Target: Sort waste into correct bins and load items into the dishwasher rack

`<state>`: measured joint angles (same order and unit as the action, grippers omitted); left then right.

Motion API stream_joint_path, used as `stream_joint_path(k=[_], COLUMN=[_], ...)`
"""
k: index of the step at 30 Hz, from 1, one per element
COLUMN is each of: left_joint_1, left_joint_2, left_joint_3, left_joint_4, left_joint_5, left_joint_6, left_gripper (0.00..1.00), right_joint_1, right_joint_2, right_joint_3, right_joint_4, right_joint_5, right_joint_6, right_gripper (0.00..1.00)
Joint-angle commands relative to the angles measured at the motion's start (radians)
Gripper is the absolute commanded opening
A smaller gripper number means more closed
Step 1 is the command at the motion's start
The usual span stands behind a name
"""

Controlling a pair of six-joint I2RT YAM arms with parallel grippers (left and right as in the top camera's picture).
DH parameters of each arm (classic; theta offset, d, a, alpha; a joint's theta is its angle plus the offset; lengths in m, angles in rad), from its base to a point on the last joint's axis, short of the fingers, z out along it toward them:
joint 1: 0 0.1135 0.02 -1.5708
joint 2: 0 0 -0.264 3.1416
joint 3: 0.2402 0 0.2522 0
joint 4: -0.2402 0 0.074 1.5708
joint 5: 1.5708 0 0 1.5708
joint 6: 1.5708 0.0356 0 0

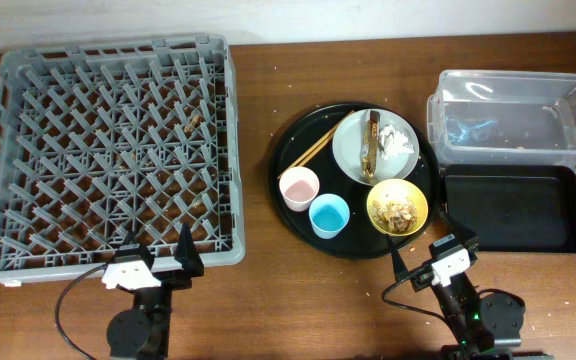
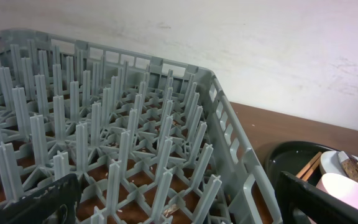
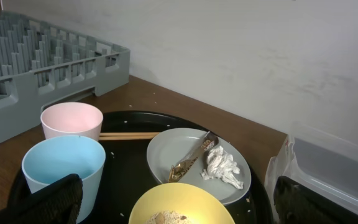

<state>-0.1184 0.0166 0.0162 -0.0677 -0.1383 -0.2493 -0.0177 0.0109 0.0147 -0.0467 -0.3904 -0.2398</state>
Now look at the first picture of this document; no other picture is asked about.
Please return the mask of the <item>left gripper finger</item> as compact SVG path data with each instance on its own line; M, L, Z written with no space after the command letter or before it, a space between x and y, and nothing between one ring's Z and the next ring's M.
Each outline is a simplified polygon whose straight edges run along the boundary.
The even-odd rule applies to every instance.
M130 231L121 246L115 251L112 257L113 264L119 264L131 261L143 261L148 270L152 269L154 256L150 253L147 246L137 241L135 233Z
M182 272L188 277L204 275L204 264L195 247L190 226L183 223L174 253L174 259L181 265Z

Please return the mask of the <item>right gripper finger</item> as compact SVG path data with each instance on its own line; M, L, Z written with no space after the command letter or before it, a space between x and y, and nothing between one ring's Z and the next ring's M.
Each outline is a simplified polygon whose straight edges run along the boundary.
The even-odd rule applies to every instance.
M453 219L443 208L439 209L438 214L449 233L454 235L461 245L467 250L479 249L479 237L473 230Z
M397 245L396 239L392 236L387 236L386 239L388 241L388 245L389 245L390 252L391 252L391 259L392 259L392 266L393 266L395 281L398 282L398 281L402 280L408 274L408 268L405 265L405 262L403 261L401 255L398 251L398 245Z

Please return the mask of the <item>food scraps pile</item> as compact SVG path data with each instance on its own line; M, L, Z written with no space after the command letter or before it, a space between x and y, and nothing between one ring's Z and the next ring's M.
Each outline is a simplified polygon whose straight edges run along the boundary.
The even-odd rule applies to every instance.
M399 200L375 200L370 211L377 226L391 234L403 234L417 223L417 210L410 198Z

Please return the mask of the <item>yellow bowl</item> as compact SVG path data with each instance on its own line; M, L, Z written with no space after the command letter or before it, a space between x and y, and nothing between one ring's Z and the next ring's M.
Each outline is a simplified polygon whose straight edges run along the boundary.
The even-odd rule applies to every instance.
M409 232L403 234L391 234L380 229L370 216L372 204L375 200L399 200L410 198L417 210L417 223ZM429 205L423 192L409 181L401 179L388 179L376 184L368 193L366 200L366 210L372 225L381 233L389 236L408 236L421 229L429 215Z

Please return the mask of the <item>blue cup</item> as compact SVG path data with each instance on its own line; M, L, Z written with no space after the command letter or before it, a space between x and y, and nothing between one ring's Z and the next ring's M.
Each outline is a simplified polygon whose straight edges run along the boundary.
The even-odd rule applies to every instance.
M342 197L326 193L313 200L308 216L317 237L332 239L348 224L350 209Z

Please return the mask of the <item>white tissue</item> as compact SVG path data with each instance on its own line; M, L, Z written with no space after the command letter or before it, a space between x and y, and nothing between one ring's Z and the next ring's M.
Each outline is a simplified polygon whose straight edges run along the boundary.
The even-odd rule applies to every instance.
M381 157L387 160L402 154L412 154L414 147L409 138L395 129L393 125L387 125L379 131L378 135Z

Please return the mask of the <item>gold snack wrapper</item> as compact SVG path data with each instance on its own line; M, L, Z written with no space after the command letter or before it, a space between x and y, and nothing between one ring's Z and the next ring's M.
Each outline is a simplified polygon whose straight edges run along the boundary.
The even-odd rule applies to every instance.
M378 154L378 133L379 133L380 114L374 110L367 112L365 121L363 140L361 148L361 167L362 175L367 182L375 183L375 173L377 167Z

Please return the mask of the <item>pink cup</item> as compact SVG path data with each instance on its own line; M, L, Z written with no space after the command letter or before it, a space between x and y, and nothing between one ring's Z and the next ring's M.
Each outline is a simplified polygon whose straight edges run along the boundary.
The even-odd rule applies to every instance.
M290 168L279 179L282 198L286 206L295 212L307 210L319 189L317 174L307 167Z

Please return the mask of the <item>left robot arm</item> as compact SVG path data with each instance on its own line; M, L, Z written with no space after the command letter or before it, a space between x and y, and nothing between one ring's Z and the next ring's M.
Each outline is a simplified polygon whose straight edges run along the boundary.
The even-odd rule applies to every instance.
M118 313L108 325L112 359L167 358L172 293L191 288L192 279L204 275L204 264L186 223L173 254L176 268L154 273L154 260L148 248L129 233L104 272L102 282L107 288L133 296L132 307Z

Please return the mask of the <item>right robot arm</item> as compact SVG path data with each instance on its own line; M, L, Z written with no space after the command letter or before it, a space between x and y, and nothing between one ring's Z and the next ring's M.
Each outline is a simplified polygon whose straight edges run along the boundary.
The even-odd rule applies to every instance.
M385 303L441 320L456 339L442 348L445 359L511 359L521 345L524 300L499 289L478 290L466 270L477 261L479 239L474 231L441 210L439 216L449 234L429 246L431 259L407 270L396 248L391 249L395 283L381 295ZM435 313L389 300L387 295L409 282L414 291L429 288L441 312Z

